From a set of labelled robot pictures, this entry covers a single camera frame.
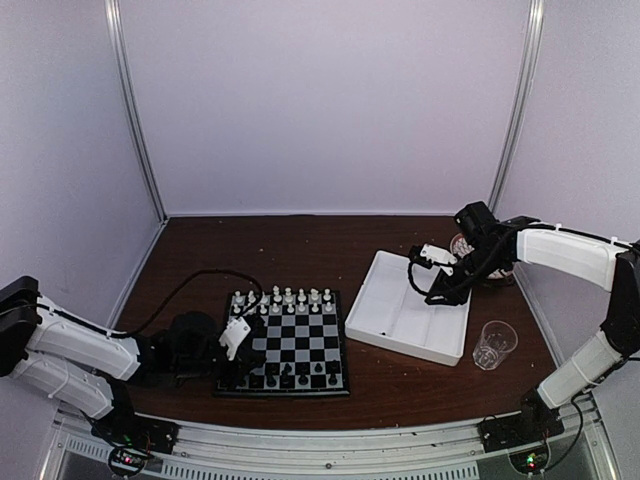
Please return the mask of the white plastic compartment tray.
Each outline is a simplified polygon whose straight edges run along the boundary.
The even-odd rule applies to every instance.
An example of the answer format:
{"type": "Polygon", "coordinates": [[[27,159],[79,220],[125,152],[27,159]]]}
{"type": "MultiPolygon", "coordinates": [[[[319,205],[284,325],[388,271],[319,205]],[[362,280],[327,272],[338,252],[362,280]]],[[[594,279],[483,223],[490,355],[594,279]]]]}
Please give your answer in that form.
{"type": "Polygon", "coordinates": [[[346,336],[454,367],[464,354],[471,302],[427,305],[408,281],[408,265],[406,257],[376,252],[345,321],[346,336]]]}

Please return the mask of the black white chess board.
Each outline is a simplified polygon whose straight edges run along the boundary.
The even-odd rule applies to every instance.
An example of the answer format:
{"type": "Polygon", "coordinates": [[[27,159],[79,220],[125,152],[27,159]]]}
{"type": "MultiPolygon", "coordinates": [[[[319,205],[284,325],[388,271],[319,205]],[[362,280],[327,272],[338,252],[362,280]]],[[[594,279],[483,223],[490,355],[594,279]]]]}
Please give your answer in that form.
{"type": "Polygon", "coordinates": [[[344,333],[345,321],[342,316],[341,295],[337,311],[332,314],[320,315],[251,315],[251,347],[266,353],[266,361],[263,366],[253,369],[240,385],[234,390],[223,390],[219,387],[219,376],[214,384],[213,395],[216,397],[336,397],[350,394],[346,337],[344,333]],[[330,361],[340,362],[340,371],[329,373],[326,364],[330,361]],[[269,388],[266,384],[268,365],[278,363],[279,374],[272,375],[276,378],[277,385],[269,388]],[[292,365],[292,372],[288,375],[294,378],[294,385],[285,389],[280,386],[280,377],[284,365],[292,365]],[[314,373],[316,363],[323,365],[322,373],[314,373]],[[249,375],[259,374],[264,377],[262,389],[249,387],[249,375]],[[307,374],[309,383],[300,386],[298,378],[301,374],[307,374]],[[328,384],[328,378],[336,375],[338,383],[335,387],[328,384]],[[312,375],[324,375],[326,387],[313,389],[311,387],[312,375]]]}

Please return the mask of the black chess pawn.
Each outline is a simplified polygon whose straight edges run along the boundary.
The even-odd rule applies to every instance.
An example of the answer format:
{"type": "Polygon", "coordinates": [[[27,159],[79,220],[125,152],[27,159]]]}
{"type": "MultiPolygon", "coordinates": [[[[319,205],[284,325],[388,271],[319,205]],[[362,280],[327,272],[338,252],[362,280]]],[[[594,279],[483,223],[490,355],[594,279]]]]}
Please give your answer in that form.
{"type": "Polygon", "coordinates": [[[326,364],[329,373],[337,373],[340,371],[340,362],[333,360],[326,364]]]}

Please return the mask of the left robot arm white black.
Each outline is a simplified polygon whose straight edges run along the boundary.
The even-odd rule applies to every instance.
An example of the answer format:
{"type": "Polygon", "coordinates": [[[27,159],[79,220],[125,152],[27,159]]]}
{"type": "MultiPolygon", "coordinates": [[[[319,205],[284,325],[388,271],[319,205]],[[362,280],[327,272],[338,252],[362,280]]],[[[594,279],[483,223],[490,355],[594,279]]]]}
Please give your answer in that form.
{"type": "Polygon", "coordinates": [[[22,276],[1,289],[1,374],[104,419],[121,443],[133,444],[144,424],[133,414],[127,386],[178,386],[225,370],[239,375],[263,362],[251,339],[263,297],[261,287],[238,295],[221,327],[192,311],[146,336],[150,320],[129,332],[101,327],[60,307],[40,292],[35,278],[22,276]]]}

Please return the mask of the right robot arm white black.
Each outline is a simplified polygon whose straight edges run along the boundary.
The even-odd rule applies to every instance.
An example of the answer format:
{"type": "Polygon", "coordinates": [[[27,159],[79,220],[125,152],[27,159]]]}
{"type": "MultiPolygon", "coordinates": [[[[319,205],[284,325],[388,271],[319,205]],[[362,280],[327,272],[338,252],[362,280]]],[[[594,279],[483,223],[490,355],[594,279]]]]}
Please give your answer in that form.
{"type": "Polygon", "coordinates": [[[535,440],[551,411],[639,354],[639,245],[517,216],[497,219],[482,201],[463,207],[454,222],[469,249],[454,254],[430,244],[408,253],[411,288],[431,306],[462,306],[490,274],[514,268],[545,318],[558,313],[575,326],[585,317],[558,368],[523,399],[513,419],[519,440],[535,440]]]}

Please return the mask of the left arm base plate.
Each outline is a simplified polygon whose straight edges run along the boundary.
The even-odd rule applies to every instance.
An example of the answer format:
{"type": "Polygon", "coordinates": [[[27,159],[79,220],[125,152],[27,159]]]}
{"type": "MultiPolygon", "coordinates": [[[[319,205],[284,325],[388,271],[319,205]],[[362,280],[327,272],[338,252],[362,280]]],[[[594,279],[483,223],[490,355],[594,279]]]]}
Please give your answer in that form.
{"type": "Polygon", "coordinates": [[[120,422],[89,419],[91,433],[108,445],[143,453],[171,454],[179,426],[174,422],[135,416],[120,422]]]}

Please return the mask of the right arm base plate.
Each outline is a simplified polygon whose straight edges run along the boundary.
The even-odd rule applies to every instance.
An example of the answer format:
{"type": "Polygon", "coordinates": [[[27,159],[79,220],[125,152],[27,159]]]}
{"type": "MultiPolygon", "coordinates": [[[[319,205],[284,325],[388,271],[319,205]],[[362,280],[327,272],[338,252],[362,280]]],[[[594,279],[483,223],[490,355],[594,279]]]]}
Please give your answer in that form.
{"type": "Polygon", "coordinates": [[[486,453],[541,442],[565,431],[561,420],[544,422],[541,426],[529,425],[522,414],[486,418],[477,427],[486,453]]]}

